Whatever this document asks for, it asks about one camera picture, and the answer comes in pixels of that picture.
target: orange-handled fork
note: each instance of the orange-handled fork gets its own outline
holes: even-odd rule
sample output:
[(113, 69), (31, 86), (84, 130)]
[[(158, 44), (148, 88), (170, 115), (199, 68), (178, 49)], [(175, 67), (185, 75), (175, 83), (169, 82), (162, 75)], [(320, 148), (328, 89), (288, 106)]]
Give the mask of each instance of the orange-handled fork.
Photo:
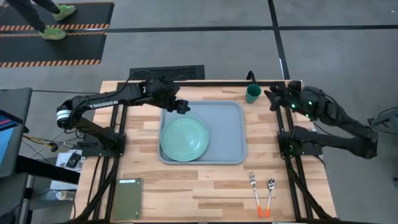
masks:
[(262, 214), (262, 208), (260, 206), (260, 201), (259, 201), (259, 197), (257, 195), (257, 189), (256, 189), (256, 177), (254, 176), (254, 172), (250, 171), (249, 172), (249, 180), (250, 180), (250, 184), (253, 187), (254, 190), (254, 195), (256, 196), (256, 202), (257, 202), (257, 212), (259, 214), (259, 217), (263, 217), (264, 215)]
[(269, 195), (268, 195), (268, 203), (267, 203), (267, 208), (266, 208), (266, 217), (269, 218), (269, 204), (271, 202), (271, 192), (275, 188), (275, 180), (274, 179), (269, 179), (268, 181), (268, 189), (269, 189)]

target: person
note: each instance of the person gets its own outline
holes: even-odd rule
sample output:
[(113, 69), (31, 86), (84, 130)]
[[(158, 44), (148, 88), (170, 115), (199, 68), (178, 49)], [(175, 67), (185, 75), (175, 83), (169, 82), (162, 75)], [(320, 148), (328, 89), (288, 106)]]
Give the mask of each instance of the person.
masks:
[[(67, 36), (67, 33), (58, 28), (46, 26), (33, 7), (30, 0), (6, 0), (45, 40), (61, 40)], [(52, 12), (56, 21), (61, 21), (76, 11), (75, 6), (57, 5), (51, 0), (33, 0), (39, 6)]]

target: fork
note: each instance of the fork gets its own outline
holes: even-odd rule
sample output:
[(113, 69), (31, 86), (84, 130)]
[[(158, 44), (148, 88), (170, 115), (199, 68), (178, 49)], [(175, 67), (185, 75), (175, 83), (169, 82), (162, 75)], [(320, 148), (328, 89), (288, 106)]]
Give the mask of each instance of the fork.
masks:
[(258, 211), (259, 217), (263, 217), (262, 208), (261, 208), (261, 206), (260, 206), (259, 197), (258, 197), (258, 195), (257, 195), (256, 177), (254, 176), (254, 172), (253, 172), (253, 171), (250, 171), (250, 172), (249, 172), (249, 180), (250, 180), (250, 184), (251, 184), (252, 187), (253, 187), (254, 195), (256, 196), (257, 211)]

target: green plate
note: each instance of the green plate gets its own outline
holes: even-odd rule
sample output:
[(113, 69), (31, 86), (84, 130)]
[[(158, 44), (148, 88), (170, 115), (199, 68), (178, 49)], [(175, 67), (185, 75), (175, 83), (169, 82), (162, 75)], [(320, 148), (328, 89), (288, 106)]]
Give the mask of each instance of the green plate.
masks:
[(200, 157), (209, 143), (209, 132), (198, 118), (178, 116), (160, 132), (160, 146), (171, 159), (188, 162)]

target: green sneaker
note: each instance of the green sneaker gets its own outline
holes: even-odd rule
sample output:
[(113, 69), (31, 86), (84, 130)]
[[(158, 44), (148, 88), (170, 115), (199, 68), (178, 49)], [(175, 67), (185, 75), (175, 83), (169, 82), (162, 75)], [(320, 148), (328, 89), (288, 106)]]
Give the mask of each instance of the green sneaker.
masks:
[(61, 6), (57, 5), (57, 6), (60, 10), (60, 13), (52, 14), (56, 21), (61, 21), (62, 19), (66, 18), (67, 16), (70, 16), (76, 11), (75, 6), (67, 6), (67, 5), (61, 5)]
[(45, 40), (61, 40), (67, 36), (65, 31), (51, 27), (46, 27), (44, 32), (39, 32), (39, 34)]

